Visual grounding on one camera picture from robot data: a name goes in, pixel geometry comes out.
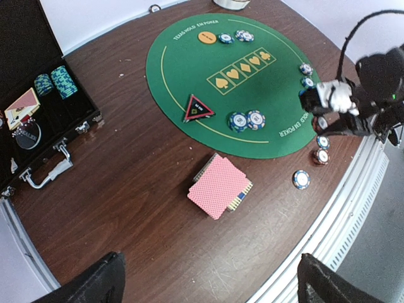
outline round green mat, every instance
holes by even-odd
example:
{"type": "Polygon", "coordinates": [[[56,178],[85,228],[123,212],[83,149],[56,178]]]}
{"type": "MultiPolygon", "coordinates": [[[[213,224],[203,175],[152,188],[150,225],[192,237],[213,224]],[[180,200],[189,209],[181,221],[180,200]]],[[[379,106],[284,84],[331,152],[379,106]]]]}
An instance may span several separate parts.
{"type": "MultiPolygon", "coordinates": [[[[283,35],[252,19],[228,14],[193,16],[164,30],[150,48],[146,75],[151,94],[165,115],[188,136],[215,150],[246,158],[289,155],[315,136],[311,115],[300,106],[299,71],[307,57],[283,35]],[[237,30],[255,41],[203,44],[200,32],[237,30]],[[183,123],[190,94],[216,115],[183,123]],[[233,112],[259,110],[266,126],[235,133],[227,126],[233,112]]],[[[319,82],[314,73],[312,79],[319,82]]]]}

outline wooden table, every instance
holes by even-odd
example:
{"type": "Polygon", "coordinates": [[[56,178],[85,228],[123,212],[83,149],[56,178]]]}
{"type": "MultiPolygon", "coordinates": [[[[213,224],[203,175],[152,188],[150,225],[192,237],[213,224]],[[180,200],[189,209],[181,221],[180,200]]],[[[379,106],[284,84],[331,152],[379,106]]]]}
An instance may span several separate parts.
{"type": "MultiPolygon", "coordinates": [[[[214,151],[164,116],[148,90],[145,61],[154,39],[173,22],[220,12],[227,11],[208,0],[180,4],[129,22],[67,57],[105,124],[69,145],[71,170],[40,191],[23,184],[13,198],[62,284],[105,253],[122,251],[125,302],[244,302],[299,242],[344,175],[360,138],[332,138],[331,163],[324,168],[310,162],[315,142],[275,160],[230,156],[254,187],[237,211],[219,221],[187,199],[193,176],[214,151]],[[297,169],[312,176],[306,191],[292,185],[297,169]]],[[[339,50],[280,1],[255,0],[235,14],[292,40],[322,80],[335,77],[339,50]]],[[[355,79],[352,64],[346,69],[355,79]]]]}

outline orange oval token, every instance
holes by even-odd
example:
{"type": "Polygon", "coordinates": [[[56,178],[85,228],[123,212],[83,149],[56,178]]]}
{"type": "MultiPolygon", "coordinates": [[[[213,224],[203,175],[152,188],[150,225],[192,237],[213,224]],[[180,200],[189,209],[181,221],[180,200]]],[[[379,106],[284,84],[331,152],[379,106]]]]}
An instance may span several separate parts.
{"type": "Polygon", "coordinates": [[[217,41],[217,37],[214,33],[211,32],[201,32],[198,35],[199,41],[205,44],[214,44],[217,41]]]}

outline silver handle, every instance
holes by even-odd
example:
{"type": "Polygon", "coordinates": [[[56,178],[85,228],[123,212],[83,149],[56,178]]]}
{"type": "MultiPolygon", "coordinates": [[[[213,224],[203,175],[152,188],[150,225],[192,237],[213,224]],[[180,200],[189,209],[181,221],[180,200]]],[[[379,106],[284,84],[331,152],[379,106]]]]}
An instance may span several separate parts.
{"type": "Polygon", "coordinates": [[[41,182],[41,184],[36,185],[36,183],[32,180],[32,175],[31,175],[31,168],[27,168],[21,175],[20,179],[23,180],[24,182],[27,182],[31,187],[35,189],[41,189],[43,188],[46,184],[48,184],[50,181],[53,181],[56,179],[56,177],[66,170],[68,170],[70,167],[73,166],[73,163],[71,161],[70,153],[66,149],[66,139],[63,139],[60,143],[56,144],[54,146],[54,149],[63,153],[63,155],[66,157],[63,161],[59,162],[54,169],[52,169],[49,173],[48,176],[41,182]]]}

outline black triangle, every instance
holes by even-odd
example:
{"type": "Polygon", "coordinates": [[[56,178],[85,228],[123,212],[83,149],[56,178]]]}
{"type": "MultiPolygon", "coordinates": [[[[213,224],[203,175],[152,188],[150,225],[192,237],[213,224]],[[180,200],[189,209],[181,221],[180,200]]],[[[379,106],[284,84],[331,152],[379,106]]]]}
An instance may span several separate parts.
{"type": "Polygon", "coordinates": [[[191,95],[191,97],[189,98],[188,108],[185,113],[184,122],[189,122],[201,118],[210,118],[214,115],[215,113],[200,99],[196,98],[194,95],[191,95]]]}

